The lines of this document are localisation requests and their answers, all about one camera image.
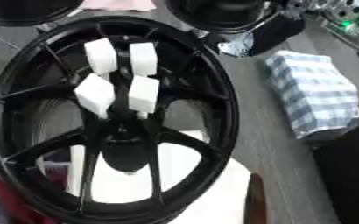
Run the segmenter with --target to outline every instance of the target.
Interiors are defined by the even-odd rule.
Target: foam block
[[[157,73],[158,55],[153,43],[130,45],[130,63],[135,75],[148,76]]]
[[[101,118],[107,118],[106,110],[116,99],[113,84],[94,73],[90,74],[74,92],[82,107]]]
[[[116,49],[107,38],[88,42],[84,49],[94,74],[104,75],[117,70]]]
[[[135,75],[129,91],[130,109],[153,113],[158,99],[159,80]]]

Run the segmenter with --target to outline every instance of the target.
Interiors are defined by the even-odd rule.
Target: black wheel rim
[[[0,0],[0,25],[40,25],[63,18],[74,11],[82,0],[35,1]]]
[[[161,79],[163,83],[160,86],[156,113],[149,119],[140,121],[134,119],[128,110],[125,112],[120,110],[124,106],[120,101],[121,105],[112,105],[109,114],[113,113],[121,119],[99,120],[81,108],[84,127],[69,130],[43,143],[28,145],[28,140],[25,140],[26,133],[32,131],[29,129],[31,126],[23,125],[24,121],[28,121],[26,117],[28,113],[24,115],[25,111],[31,110],[32,102],[40,103],[46,99],[74,102],[73,89],[82,80],[75,77],[82,77],[82,74],[76,72],[77,68],[75,69],[65,58],[74,49],[81,50],[82,43],[102,37],[114,39],[115,47],[118,49],[122,48],[121,45],[128,45],[130,41],[154,41],[157,44],[158,55],[163,52],[159,49],[166,49],[168,46],[174,47],[182,56],[185,55],[181,61],[173,59],[174,63],[171,64],[166,64],[164,60],[159,62],[159,72],[152,77]],[[120,66],[121,60],[127,57],[126,53],[124,55],[118,58]],[[47,63],[59,69],[59,77],[48,79],[43,74],[37,75],[37,71],[39,72],[39,69]],[[166,77],[167,70],[172,71],[170,79]],[[110,77],[116,85],[117,99],[125,98],[119,95],[122,87],[126,87],[121,83],[127,82],[128,75],[126,72],[121,72]],[[121,80],[113,78],[118,76],[123,78]],[[209,143],[162,125],[161,120],[168,105],[182,99],[201,101],[211,107],[210,114],[217,117],[219,129],[209,133]],[[95,17],[82,20],[62,26],[34,40],[1,74],[0,177],[22,195],[30,206],[59,221],[163,223],[178,215],[201,196],[222,172],[235,146],[238,116],[236,97],[229,77],[215,56],[196,39],[165,24],[142,18]],[[109,130],[107,128],[108,124],[112,127],[111,125],[115,126],[119,123],[125,125],[130,133],[137,135],[149,149],[147,155],[152,173],[152,196],[150,199],[127,204],[103,204],[91,201],[88,195],[89,183],[95,167],[96,155],[101,149],[95,146],[101,144],[103,138],[112,135],[111,128]],[[202,160],[194,171],[166,192],[162,192],[160,188],[156,153],[157,145],[162,142],[189,146],[202,155]],[[80,197],[59,191],[42,174],[35,173],[32,180],[30,170],[36,168],[34,161],[37,157],[49,151],[67,148],[72,144],[85,144],[86,154],[89,155],[88,159],[85,158],[82,177],[84,184]]]

